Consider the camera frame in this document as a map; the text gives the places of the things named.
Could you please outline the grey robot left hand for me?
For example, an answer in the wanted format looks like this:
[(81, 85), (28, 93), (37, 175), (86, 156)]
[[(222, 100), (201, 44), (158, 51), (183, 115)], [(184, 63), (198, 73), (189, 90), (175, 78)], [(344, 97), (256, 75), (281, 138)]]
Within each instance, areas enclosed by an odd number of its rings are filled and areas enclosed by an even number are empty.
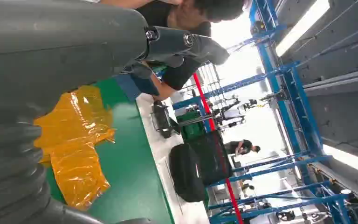
[(220, 65), (210, 37), (152, 27), (137, 11), (83, 0), (0, 0), (0, 123), (32, 120), (79, 86), (143, 60)]

